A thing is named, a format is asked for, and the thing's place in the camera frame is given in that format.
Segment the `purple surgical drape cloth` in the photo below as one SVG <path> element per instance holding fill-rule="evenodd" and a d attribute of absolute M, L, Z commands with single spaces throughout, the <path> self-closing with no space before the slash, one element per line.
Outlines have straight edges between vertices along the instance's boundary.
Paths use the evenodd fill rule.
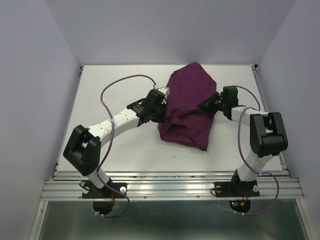
<path fill-rule="evenodd" d="M 217 91 L 217 83 L 197 62 L 174 71 L 166 85 L 167 122 L 158 124 L 165 142 L 207 151 L 214 116 L 199 107 Z"/>

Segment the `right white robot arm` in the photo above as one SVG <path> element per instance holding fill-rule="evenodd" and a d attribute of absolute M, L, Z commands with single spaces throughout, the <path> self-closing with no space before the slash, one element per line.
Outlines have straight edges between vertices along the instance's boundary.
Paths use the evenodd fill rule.
<path fill-rule="evenodd" d="M 244 156 L 239 147 L 243 164 L 235 170 L 230 181 L 214 183 L 212 193 L 218 198 L 258 197 L 260 195 L 257 178 L 266 176 L 263 171 L 266 164 L 275 156 L 288 148 L 288 138 L 279 112 L 265 112 L 239 104 L 238 90 L 240 86 L 223 87 L 198 106 L 212 115 L 222 112 L 230 121 L 238 126 L 249 127 L 250 152 Z"/>

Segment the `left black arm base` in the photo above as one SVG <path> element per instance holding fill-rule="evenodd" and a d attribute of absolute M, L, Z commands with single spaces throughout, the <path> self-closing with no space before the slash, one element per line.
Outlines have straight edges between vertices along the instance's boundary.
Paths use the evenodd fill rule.
<path fill-rule="evenodd" d="M 81 181 L 79 186 L 82 188 L 83 199 L 124 199 L 125 197 L 119 193 L 116 193 L 106 186 L 103 188 L 97 188 L 89 180 Z"/>

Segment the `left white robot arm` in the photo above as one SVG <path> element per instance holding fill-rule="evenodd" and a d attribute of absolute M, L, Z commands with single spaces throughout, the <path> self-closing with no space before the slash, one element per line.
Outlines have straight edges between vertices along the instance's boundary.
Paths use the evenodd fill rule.
<path fill-rule="evenodd" d="M 148 122 L 164 123 L 167 120 L 168 87 L 149 91 L 145 98 L 135 101 L 120 113 L 96 125 L 76 126 L 65 146 L 63 157 L 88 181 L 83 189 L 98 197 L 110 198 L 120 191 L 100 167 L 101 149 L 111 144 L 118 135 Z"/>

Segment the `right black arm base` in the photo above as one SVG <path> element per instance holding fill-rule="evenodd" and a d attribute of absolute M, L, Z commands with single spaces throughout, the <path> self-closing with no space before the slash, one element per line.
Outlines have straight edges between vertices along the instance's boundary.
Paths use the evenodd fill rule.
<path fill-rule="evenodd" d="M 256 180 L 242 181 L 237 171 L 229 181 L 216 181 L 210 193 L 217 198 L 259 197 L 260 191 Z"/>

